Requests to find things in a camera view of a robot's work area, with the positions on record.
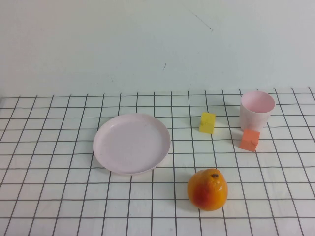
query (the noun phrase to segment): table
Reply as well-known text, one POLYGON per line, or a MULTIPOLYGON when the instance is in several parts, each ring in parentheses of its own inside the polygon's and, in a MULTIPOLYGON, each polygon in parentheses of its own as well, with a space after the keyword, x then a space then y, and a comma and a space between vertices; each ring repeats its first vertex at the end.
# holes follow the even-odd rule
POLYGON ((314 91, 266 90, 276 107, 255 153, 239 149, 245 92, 3 98, 0 235, 314 235, 314 91), (172 146, 156 169, 116 175, 93 156, 93 138, 110 118, 136 112, 162 121, 172 146), (216 114, 213 135, 198 132, 202 112, 216 114), (187 196, 188 179, 205 168, 229 186, 212 212, 187 196))

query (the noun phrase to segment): plate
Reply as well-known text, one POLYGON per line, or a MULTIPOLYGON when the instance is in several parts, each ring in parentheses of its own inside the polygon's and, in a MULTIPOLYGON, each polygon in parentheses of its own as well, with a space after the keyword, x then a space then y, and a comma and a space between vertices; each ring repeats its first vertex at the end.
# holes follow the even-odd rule
POLYGON ((168 154, 171 138, 165 125, 145 114, 121 115, 96 133, 94 155, 110 171, 134 175, 156 167, 168 154))

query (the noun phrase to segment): pink cup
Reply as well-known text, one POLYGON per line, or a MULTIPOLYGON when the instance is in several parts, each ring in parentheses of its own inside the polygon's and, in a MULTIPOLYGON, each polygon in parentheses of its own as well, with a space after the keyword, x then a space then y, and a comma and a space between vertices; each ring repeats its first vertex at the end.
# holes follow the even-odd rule
POLYGON ((260 131, 267 123, 274 107, 274 99, 265 92, 245 93, 241 98, 241 129, 260 131))

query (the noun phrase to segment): orange block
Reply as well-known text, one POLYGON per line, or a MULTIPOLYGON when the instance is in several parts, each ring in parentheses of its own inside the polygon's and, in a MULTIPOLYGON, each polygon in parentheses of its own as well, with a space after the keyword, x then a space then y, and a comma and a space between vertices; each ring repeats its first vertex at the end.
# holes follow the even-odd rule
POLYGON ((258 145, 260 132, 251 129, 245 129, 240 148, 247 151, 255 151, 258 145))

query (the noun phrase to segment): yellow cube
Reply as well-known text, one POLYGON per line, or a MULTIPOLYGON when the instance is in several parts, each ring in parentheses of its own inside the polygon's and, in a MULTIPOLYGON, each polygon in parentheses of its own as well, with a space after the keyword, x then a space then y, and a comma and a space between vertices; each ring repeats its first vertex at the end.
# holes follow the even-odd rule
POLYGON ((215 120, 215 114, 210 114, 206 112, 202 113, 199 131, 203 133, 213 134, 213 130, 215 128, 215 120))

